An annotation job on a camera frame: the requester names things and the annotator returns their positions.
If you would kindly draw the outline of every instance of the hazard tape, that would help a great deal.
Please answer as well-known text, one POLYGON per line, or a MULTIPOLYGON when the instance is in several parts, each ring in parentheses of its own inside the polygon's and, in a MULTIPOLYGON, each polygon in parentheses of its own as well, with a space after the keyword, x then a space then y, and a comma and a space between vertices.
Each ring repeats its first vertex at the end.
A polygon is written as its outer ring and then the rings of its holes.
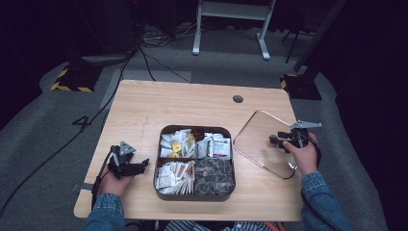
POLYGON ((82 79, 84 83, 78 84, 76 76, 71 76, 69 72, 69 65, 64 67, 55 83, 51 86, 51 90, 66 90, 66 91, 82 91, 93 92, 94 83, 88 78, 82 79))
POLYGON ((298 75, 295 75, 295 74, 283 74, 283 75, 281 75, 281 77, 280 77, 281 88, 282 88, 285 92, 287 92, 288 95, 289 95, 288 85, 286 84, 286 80, 285 80, 287 77, 298 77, 298 75))

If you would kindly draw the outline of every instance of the wire frame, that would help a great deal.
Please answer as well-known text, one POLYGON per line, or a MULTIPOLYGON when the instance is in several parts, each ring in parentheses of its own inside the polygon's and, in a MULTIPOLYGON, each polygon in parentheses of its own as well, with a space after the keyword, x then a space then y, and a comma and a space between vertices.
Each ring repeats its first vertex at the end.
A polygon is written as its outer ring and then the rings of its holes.
POLYGON ((290 126, 266 111, 256 111, 234 138, 233 148, 277 178, 290 179, 297 169, 293 155, 269 141, 270 135, 289 133, 290 126))

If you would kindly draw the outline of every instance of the denim sleeve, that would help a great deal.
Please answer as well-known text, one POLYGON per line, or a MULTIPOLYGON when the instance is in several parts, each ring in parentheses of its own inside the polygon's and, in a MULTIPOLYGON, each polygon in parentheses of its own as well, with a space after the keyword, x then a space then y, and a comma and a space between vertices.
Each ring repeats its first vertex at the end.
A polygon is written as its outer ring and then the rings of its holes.
POLYGON ((88 216, 84 230, 125 230, 123 207, 116 194, 100 194, 88 216))
MULTIPOLYGON (((326 185, 323 176, 316 171, 303 177, 302 190, 309 205, 340 230, 353 230, 336 196, 326 185)), ((317 218, 307 206, 302 209, 306 230, 332 230, 317 218)))

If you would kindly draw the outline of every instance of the wooden table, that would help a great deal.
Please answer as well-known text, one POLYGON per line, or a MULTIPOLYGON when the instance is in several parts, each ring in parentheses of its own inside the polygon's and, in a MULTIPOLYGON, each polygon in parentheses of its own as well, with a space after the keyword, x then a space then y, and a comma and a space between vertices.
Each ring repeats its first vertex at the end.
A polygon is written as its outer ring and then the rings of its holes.
MULTIPOLYGON (((236 188, 223 202, 164 201, 153 187, 159 137, 170 124, 223 127, 235 138, 257 110, 295 122, 283 90, 124 80, 96 146, 86 183, 93 184, 111 145, 137 149, 133 163, 150 158, 122 201, 126 218, 193 220, 301 220, 300 179, 280 180, 234 150, 236 188), (234 95, 243 98, 233 101, 234 95)), ((86 218, 91 193, 81 190, 74 214, 86 218)))

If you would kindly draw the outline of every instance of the chair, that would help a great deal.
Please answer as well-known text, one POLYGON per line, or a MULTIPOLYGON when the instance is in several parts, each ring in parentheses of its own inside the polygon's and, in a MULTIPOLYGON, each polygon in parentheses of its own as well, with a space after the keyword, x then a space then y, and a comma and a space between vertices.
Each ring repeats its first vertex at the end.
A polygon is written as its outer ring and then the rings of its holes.
POLYGON ((324 0, 293 0, 285 9, 285 19, 289 32, 282 39, 286 40, 290 33, 294 33, 294 39, 285 61, 287 64, 293 52, 299 35, 313 36, 319 29, 320 24, 327 16, 335 1, 324 0))

